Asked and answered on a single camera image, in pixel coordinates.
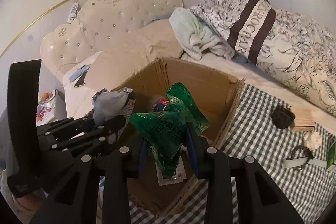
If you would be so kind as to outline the green snack wrapper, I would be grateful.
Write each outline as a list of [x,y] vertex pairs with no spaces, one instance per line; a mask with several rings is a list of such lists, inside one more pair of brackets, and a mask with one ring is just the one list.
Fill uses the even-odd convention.
[[131,124],[149,142],[162,173],[176,169],[188,132],[200,135],[210,126],[182,83],[173,84],[166,92],[166,98],[169,104],[165,110],[134,113],[130,117]]

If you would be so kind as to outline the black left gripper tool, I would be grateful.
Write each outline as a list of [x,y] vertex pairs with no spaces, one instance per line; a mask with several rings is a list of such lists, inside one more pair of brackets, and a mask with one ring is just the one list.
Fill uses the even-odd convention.
[[99,146],[100,137],[122,129],[126,119],[117,115],[97,125],[91,116],[36,124],[41,60],[13,63],[7,83],[7,117],[18,170],[7,184],[23,197],[40,188],[50,192],[83,153]]

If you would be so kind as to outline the white scrunchie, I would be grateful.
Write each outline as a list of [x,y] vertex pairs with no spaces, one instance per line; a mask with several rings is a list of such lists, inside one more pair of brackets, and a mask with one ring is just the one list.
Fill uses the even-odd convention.
[[317,150],[322,145],[322,136],[317,131],[307,132],[303,137],[303,144],[310,150]]

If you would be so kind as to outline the white sachet with black print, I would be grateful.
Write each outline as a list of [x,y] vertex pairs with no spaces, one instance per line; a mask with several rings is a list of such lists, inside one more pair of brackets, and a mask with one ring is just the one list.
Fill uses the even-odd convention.
[[187,179],[187,174],[183,164],[182,157],[178,158],[178,164],[175,170],[168,170],[162,173],[158,163],[155,163],[158,186],[168,186],[173,184],[179,184]]

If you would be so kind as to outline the green white medicine box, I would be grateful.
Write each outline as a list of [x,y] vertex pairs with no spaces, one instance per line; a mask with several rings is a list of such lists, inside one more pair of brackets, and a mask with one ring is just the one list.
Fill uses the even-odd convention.
[[336,141],[329,148],[326,170],[336,173]]

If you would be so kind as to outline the small black cube device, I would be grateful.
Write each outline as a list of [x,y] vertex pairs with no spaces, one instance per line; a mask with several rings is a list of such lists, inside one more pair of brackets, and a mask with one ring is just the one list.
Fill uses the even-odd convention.
[[279,129],[286,129],[292,125],[295,115],[284,106],[277,105],[270,115],[273,124]]

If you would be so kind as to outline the beige wooden box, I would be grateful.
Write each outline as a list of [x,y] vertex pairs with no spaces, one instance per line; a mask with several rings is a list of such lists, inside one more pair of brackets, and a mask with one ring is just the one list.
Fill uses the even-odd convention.
[[294,120],[290,126],[293,132],[307,132],[314,129],[315,121],[310,109],[292,107],[290,110],[294,114]]

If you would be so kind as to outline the grey crumpled plastic bag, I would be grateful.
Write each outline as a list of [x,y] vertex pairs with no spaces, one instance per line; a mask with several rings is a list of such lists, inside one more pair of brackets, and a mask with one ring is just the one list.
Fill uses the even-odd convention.
[[109,92],[103,89],[92,97],[93,119],[97,126],[116,117],[125,106],[129,94],[133,89],[124,87],[120,90]]

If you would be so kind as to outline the white bedside table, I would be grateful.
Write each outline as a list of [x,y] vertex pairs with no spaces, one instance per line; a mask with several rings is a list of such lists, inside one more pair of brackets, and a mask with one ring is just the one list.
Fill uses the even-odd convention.
[[91,76],[89,77],[89,86],[84,84],[78,88],[75,87],[76,81],[71,83],[69,81],[69,77],[83,65],[91,66],[101,53],[102,51],[96,52],[82,62],[75,64],[75,66],[63,76],[62,83],[64,87],[68,118],[81,118],[93,109],[92,97],[96,92],[98,92],[97,87],[101,85],[102,77],[99,75]]

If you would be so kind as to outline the clear plastic water bottle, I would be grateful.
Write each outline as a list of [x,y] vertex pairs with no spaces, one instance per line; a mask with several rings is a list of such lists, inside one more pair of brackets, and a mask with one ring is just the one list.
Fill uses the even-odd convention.
[[169,100],[161,95],[152,96],[149,103],[148,108],[151,112],[158,112],[165,110],[166,106],[169,104]]

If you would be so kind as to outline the blue smartphone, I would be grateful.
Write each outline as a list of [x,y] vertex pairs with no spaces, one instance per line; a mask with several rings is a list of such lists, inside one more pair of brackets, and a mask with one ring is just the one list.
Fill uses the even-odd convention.
[[84,80],[87,72],[89,71],[89,65],[83,65],[73,75],[69,77],[70,83],[75,83],[74,87],[79,88],[84,85]]

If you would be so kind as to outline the floral patterned duvet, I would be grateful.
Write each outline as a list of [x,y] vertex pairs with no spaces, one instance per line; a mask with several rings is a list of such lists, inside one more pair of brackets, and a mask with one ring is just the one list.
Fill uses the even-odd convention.
[[202,0],[190,10],[234,53],[335,114],[335,37],[328,28],[268,0]]

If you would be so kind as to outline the pale green towel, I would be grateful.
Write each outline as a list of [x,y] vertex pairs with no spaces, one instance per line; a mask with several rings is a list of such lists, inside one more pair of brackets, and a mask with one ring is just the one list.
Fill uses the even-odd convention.
[[169,22],[180,46],[193,59],[200,60],[204,51],[210,51],[226,60],[234,57],[235,51],[227,41],[189,9],[177,7]]

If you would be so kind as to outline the white power strip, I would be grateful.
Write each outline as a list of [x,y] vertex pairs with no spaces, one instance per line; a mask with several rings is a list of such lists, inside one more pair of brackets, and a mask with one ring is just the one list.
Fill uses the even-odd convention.
[[77,14],[78,14],[78,6],[79,6],[79,4],[77,2],[74,2],[72,4],[71,9],[70,9],[70,13],[69,13],[69,16],[68,16],[68,19],[67,19],[68,24],[71,24],[75,20]]

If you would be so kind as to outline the cream tufted headboard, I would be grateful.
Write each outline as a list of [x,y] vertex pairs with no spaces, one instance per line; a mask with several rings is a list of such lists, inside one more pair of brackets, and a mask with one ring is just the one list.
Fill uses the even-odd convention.
[[168,18],[182,5],[183,0],[88,0],[72,23],[57,26],[42,39],[42,63],[61,79],[116,36]]

